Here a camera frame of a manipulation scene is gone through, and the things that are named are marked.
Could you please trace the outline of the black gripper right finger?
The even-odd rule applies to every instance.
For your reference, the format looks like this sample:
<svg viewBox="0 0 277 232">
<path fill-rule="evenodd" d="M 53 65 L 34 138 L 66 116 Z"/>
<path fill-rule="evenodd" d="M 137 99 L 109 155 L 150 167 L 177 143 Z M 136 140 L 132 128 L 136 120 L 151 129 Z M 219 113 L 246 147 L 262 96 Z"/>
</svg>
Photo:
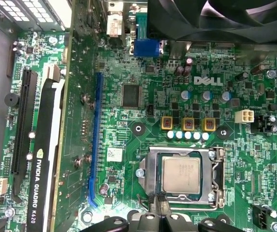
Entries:
<svg viewBox="0 0 277 232">
<path fill-rule="evenodd" d="M 159 193 L 161 232 L 238 232 L 239 229 L 215 218 L 204 218 L 198 225 L 187 215 L 172 213 L 164 192 Z"/>
</svg>

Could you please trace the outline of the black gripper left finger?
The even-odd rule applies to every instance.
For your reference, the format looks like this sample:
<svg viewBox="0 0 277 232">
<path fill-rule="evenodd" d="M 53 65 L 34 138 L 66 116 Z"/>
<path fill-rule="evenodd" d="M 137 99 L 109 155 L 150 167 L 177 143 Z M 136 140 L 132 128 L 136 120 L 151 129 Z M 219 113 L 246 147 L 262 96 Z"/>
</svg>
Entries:
<svg viewBox="0 0 277 232">
<path fill-rule="evenodd" d="M 147 213 L 135 213 L 130 221 L 122 217 L 110 217 L 81 232 L 159 232 L 160 231 L 160 212 L 156 208 L 159 206 L 158 194 L 148 196 Z"/>
</svg>

